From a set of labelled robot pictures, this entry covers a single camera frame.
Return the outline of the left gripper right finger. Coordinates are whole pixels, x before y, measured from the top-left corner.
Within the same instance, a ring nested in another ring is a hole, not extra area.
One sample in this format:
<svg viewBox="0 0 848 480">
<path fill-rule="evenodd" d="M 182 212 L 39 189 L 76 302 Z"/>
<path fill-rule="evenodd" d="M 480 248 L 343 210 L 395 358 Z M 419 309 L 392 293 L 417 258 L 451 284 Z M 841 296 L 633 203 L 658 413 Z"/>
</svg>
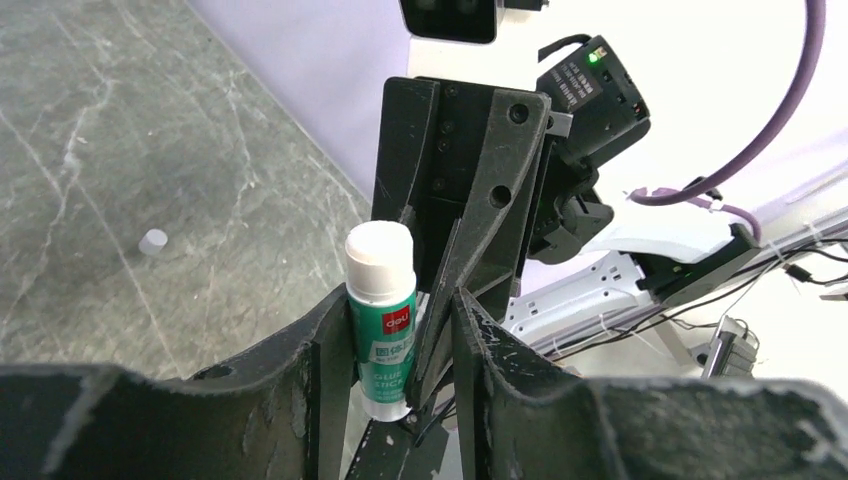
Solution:
<svg viewBox="0 0 848 480">
<path fill-rule="evenodd" d="M 452 300 L 467 479 L 843 479 L 847 408 L 803 381 L 575 376 Z"/>
</svg>

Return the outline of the green white glue stick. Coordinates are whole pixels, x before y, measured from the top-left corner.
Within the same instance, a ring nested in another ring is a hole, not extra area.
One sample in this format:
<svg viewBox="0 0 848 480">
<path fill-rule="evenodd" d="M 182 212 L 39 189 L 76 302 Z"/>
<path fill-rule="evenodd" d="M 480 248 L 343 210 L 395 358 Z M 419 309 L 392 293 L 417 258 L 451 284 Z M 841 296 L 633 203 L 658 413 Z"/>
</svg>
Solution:
<svg viewBox="0 0 848 480">
<path fill-rule="evenodd" d="M 344 251 L 363 409 L 376 421 L 396 422 L 411 411 L 405 385 L 415 357 L 413 238 L 400 223 L 368 221 L 349 232 Z"/>
</svg>

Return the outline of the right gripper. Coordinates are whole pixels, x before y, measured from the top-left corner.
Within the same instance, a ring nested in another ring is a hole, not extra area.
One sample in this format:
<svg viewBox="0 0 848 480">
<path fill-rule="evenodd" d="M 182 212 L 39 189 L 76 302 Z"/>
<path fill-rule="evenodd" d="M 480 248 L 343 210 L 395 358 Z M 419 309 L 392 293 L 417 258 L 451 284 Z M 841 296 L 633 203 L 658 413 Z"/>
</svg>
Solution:
<svg viewBox="0 0 848 480">
<path fill-rule="evenodd" d="M 452 364 L 456 289 L 503 309 L 527 261 L 561 264 L 593 237 L 578 207 L 592 195 L 596 147 L 596 111 L 551 87 L 386 80 L 371 218 L 410 228 L 417 288 L 429 292 L 411 407 L 430 400 Z"/>
</svg>

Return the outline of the white glue stick cap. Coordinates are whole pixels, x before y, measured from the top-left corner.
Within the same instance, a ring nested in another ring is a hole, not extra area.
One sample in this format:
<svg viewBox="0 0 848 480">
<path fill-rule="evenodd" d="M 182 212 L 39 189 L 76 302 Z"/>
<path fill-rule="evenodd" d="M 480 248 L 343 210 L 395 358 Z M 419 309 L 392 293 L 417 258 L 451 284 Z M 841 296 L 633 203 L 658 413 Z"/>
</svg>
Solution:
<svg viewBox="0 0 848 480">
<path fill-rule="evenodd" d="M 149 229 L 140 238 L 137 246 L 138 250 L 147 256 L 158 255 L 168 244 L 169 237 L 166 232 L 161 229 Z"/>
</svg>

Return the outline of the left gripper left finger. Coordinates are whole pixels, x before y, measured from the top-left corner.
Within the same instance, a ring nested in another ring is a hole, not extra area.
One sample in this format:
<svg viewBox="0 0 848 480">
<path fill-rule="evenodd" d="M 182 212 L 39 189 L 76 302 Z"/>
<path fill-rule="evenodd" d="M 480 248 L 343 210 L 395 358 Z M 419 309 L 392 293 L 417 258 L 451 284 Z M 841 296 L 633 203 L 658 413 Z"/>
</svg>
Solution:
<svg viewBox="0 0 848 480">
<path fill-rule="evenodd" d="M 5 479 L 335 479 L 353 382 L 347 294 L 193 377 L 1 369 Z"/>
</svg>

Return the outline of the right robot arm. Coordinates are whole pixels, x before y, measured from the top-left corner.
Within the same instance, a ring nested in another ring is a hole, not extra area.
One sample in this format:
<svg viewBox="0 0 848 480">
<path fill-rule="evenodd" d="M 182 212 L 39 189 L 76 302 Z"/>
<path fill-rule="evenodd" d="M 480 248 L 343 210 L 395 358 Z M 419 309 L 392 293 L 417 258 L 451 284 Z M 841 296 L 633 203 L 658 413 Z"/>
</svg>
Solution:
<svg viewBox="0 0 848 480">
<path fill-rule="evenodd" d="M 760 250 L 755 220 L 714 189 L 690 197 L 636 189 L 614 210 L 601 167 L 641 140 L 650 112 L 601 36 L 542 48 L 567 57 L 531 91 L 428 77 L 383 87 L 371 216 L 411 232 L 417 289 L 429 304 L 406 376 L 392 386 L 421 407 L 452 362 L 450 309 L 464 288 L 529 344 L 553 349 L 565 319 L 645 303 L 677 306 L 730 278 Z"/>
</svg>

